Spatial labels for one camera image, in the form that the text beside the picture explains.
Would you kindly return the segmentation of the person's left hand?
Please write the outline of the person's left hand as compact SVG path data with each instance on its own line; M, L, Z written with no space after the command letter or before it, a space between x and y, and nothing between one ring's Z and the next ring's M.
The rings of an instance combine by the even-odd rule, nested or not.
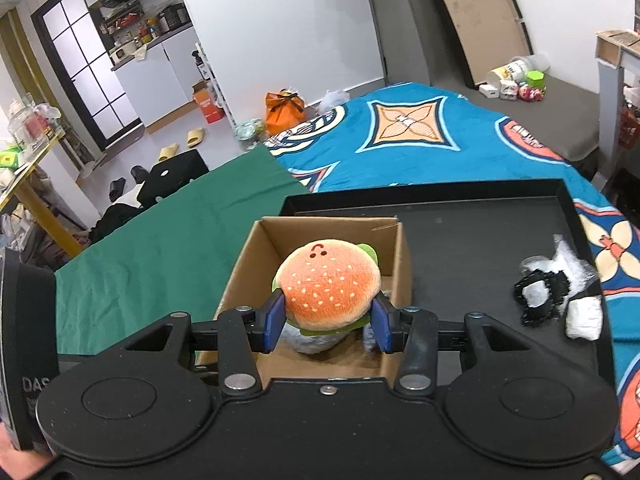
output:
M53 460L50 453L17 450L14 448L4 425L1 425L0 430L1 468L12 479L28 479Z

